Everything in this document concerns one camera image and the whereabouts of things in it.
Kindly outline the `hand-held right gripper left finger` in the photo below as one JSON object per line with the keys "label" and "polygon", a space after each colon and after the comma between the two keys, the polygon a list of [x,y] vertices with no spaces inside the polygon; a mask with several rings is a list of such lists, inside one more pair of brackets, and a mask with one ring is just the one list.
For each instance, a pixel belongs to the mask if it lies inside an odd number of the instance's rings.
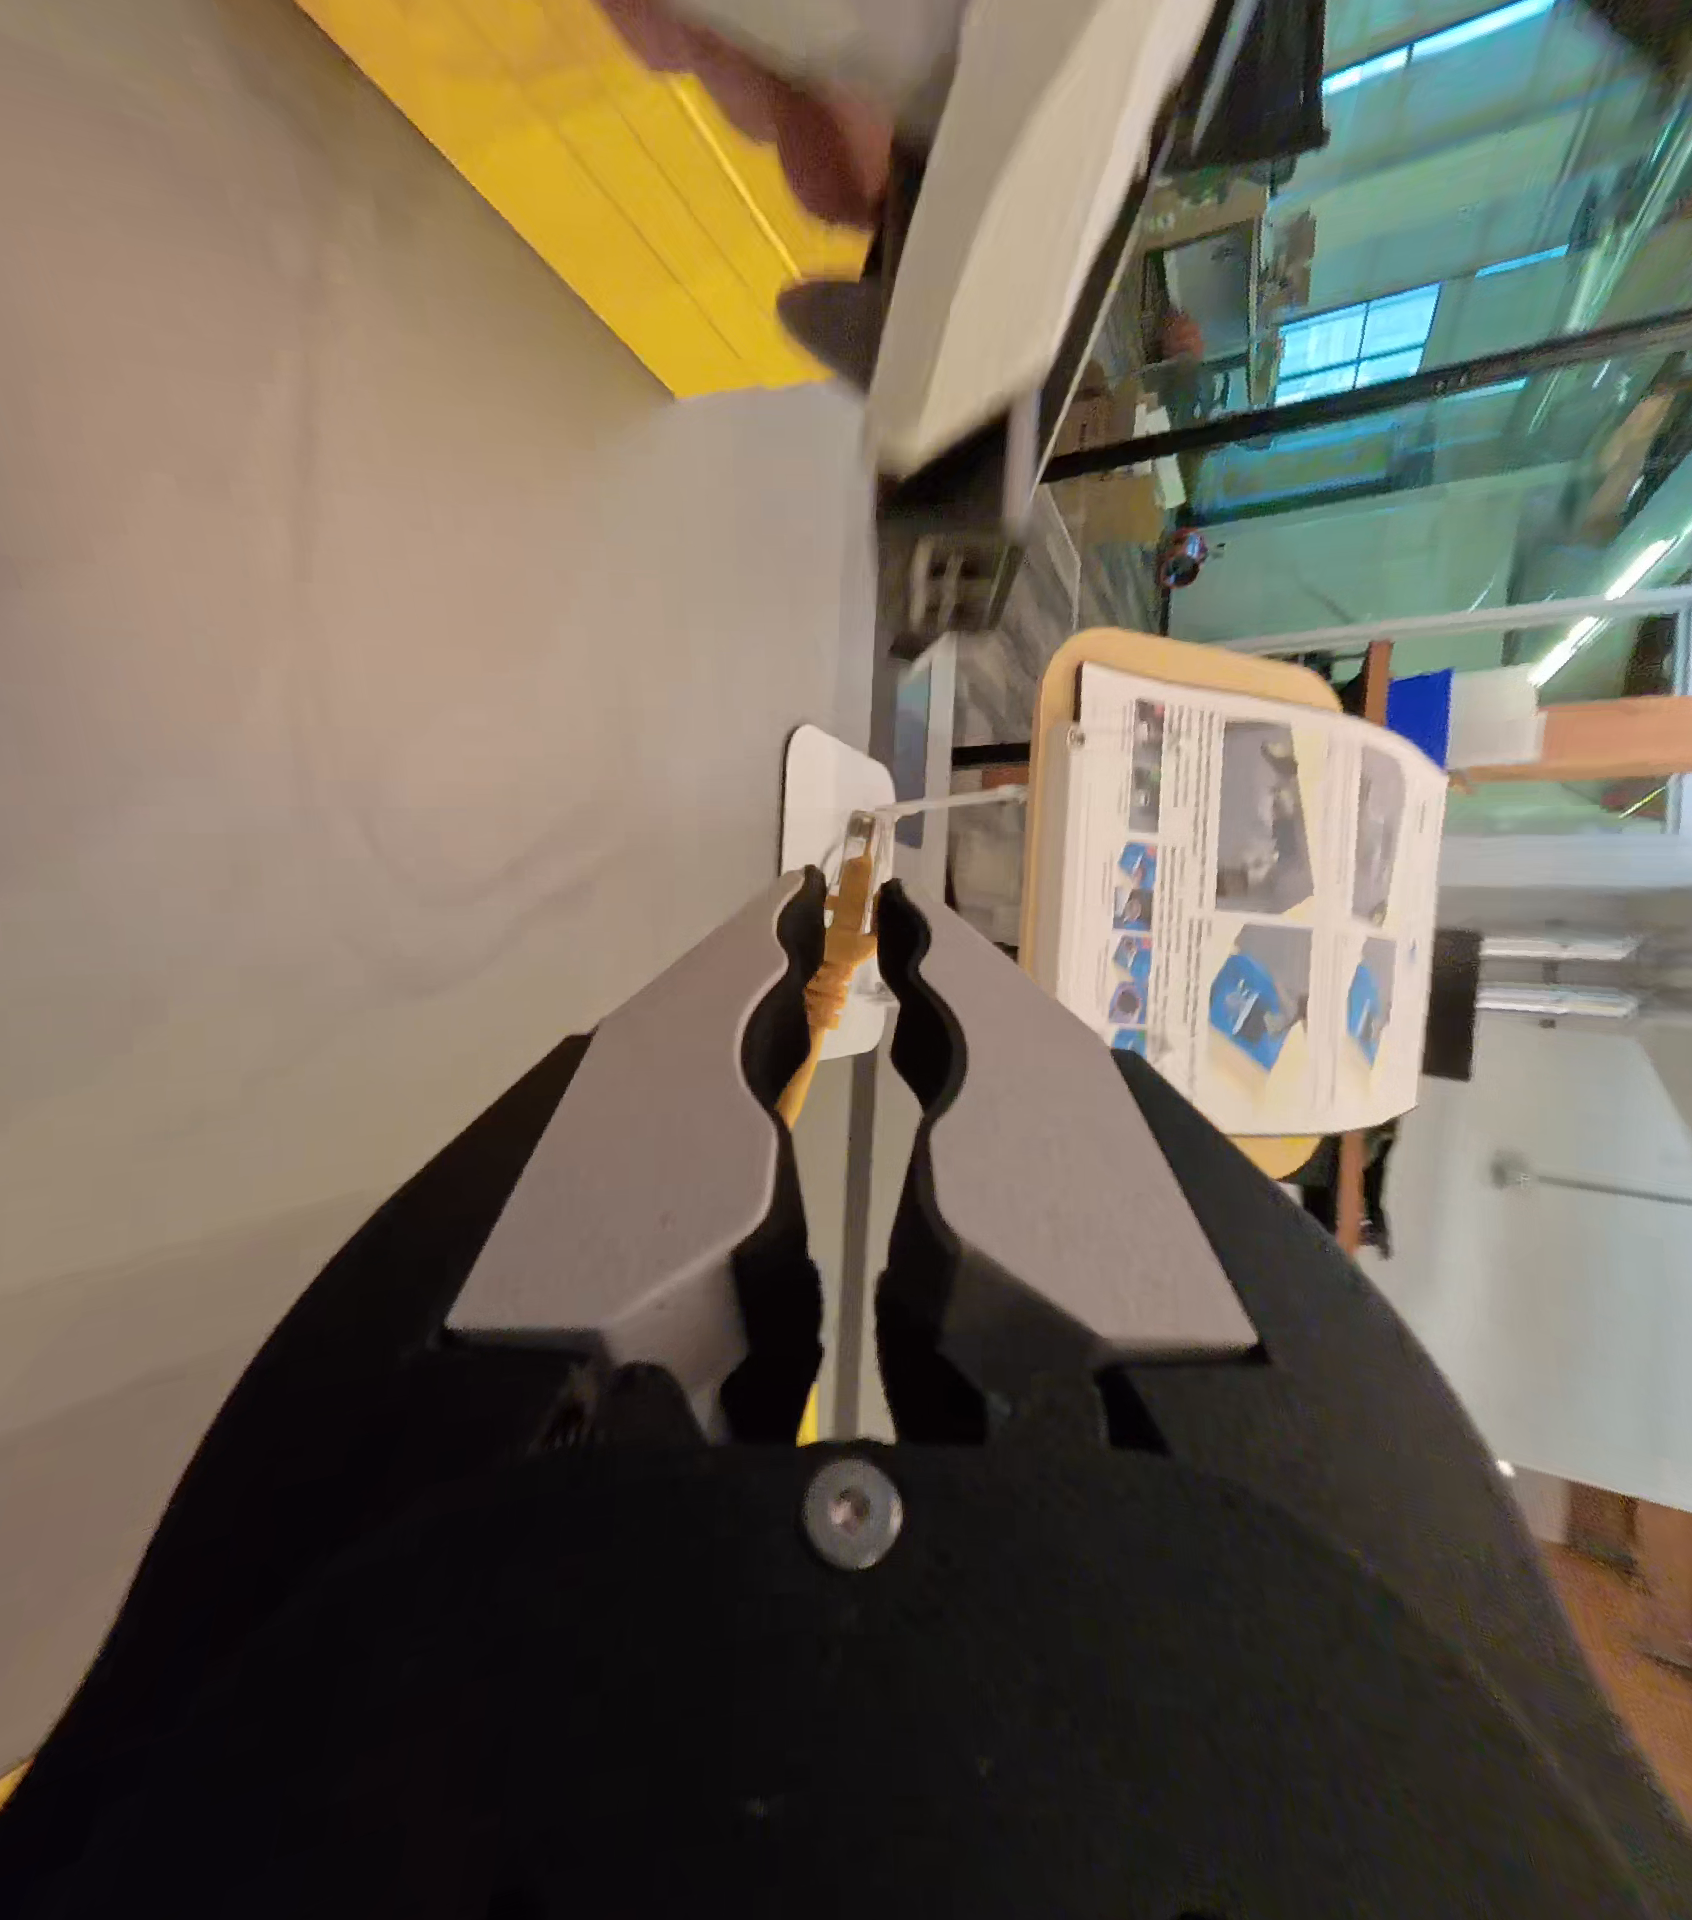
{"label": "hand-held right gripper left finger", "polygon": [[824,958],[819,869],[774,878],[584,1040],[447,1313],[463,1341],[648,1366],[704,1427],[799,1427],[824,1285],[787,1089]]}

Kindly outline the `yellow plastic bin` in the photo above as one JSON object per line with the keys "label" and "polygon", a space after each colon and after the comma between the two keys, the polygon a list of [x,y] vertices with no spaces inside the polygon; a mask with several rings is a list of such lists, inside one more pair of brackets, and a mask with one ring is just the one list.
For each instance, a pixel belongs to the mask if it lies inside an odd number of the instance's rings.
{"label": "yellow plastic bin", "polygon": [[869,235],[799,202],[697,75],[646,66],[592,2],[303,2],[676,399],[828,377],[783,292],[855,278]]}

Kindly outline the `person's left hand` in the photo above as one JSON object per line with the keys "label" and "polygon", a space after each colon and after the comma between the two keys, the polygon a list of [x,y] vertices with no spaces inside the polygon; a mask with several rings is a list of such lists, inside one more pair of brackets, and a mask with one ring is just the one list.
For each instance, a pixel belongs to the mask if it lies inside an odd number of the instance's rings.
{"label": "person's left hand", "polygon": [[626,50],[654,74],[701,84],[747,137],[774,150],[794,200],[835,227],[878,225],[897,128],[875,103],[788,78],[665,2],[601,2]]}

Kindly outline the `glass partition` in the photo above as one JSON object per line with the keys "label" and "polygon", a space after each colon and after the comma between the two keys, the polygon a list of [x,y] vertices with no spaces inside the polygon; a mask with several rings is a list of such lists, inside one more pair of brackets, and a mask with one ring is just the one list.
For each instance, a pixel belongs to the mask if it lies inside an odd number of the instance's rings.
{"label": "glass partition", "polygon": [[1161,173],[1102,306],[1049,489],[1104,602],[1220,641],[1688,581],[1692,3],[1325,45],[1328,143]]}

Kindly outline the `wooden beam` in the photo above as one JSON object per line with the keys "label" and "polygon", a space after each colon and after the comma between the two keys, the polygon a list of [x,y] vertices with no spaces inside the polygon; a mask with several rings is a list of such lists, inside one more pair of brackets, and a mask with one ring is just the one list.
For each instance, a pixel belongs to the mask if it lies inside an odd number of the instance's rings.
{"label": "wooden beam", "polygon": [[1692,693],[1542,706],[1526,755],[1458,758],[1448,769],[1463,788],[1649,776],[1692,776]]}

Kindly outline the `white mount plate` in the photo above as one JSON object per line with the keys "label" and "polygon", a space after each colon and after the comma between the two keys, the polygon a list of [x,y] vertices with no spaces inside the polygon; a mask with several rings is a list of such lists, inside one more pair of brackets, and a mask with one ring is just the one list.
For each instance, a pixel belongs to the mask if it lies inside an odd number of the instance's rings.
{"label": "white mount plate", "polygon": [[[835,894],[846,857],[858,852],[855,818],[891,803],[897,788],[883,761],[814,724],[794,728],[783,758],[781,872],[820,869]],[[820,1057],[835,1061],[878,1050],[891,1006],[881,961],[867,958]]]}

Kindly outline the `printed instruction sheet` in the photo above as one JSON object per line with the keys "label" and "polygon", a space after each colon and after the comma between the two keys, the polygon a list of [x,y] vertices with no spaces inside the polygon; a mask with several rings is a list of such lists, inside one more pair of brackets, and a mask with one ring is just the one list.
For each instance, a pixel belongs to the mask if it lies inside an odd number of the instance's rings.
{"label": "printed instruction sheet", "polygon": [[1042,879],[1052,996],[1222,1134],[1416,1104],[1450,780],[1338,706],[1082,660]]}

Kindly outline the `blue box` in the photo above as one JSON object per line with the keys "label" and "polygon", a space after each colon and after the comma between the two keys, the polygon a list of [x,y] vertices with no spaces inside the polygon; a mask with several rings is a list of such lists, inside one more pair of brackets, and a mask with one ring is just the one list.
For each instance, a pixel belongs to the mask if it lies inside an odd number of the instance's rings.
{"label": "blue box", "polygon": [[1398,733],[1441,769],[1452,763],[1457,683],[1454,668],[1438,668],[1391,677],[1386,686],[1386,730]]}

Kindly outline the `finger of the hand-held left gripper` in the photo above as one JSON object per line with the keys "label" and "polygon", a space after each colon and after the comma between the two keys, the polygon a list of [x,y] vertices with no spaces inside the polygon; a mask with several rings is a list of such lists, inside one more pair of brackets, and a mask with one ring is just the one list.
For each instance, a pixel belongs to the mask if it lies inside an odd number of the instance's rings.
{"label": "finger of the hand-held left gripper", "polygon": [[966,3],[867,395],[911,477],[1036,394],[1213,2]]}

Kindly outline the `thin metal rod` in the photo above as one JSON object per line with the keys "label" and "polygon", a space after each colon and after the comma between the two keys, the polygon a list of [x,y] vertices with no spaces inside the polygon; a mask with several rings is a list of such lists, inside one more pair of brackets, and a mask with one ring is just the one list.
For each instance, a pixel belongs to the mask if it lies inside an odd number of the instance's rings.
{"label": "thin metal rod", "polygon": [[875,826],[867,830],[870,834],[887,834],[898,837],[898,827],[905,821],[944,816],[960,810],[974,810],[986,805],[1027,805],[1031,798],[1027,780],[1009,780],[990,786],[978,786],[976,790],[966,791],[947,791],[939,795],[921,795],[913,799],[891,799],[881,805],[858,810],[857,818]]}

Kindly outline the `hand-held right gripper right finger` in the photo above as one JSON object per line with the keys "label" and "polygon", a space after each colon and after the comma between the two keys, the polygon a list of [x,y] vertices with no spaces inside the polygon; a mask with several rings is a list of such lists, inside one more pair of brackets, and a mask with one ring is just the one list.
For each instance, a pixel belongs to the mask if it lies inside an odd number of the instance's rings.
{"label": "hand-held right gripper right finger", "polygon": [[875,1345],[897,1431],[1104,1431],[1128,1367],[1263,1347],[1111,1044],[891,879],[877,959],[918,1104]]}

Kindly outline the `black chair backrest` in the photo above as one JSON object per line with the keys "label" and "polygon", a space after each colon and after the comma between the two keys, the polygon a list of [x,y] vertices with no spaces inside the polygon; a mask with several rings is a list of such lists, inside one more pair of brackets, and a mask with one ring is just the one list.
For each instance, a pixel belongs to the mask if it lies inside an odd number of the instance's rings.
{"label": "black chair backrest", "polygon": [[1193,168],[1297,161],[1328,143],[1327,2],[1217,2],[1167,155]]}

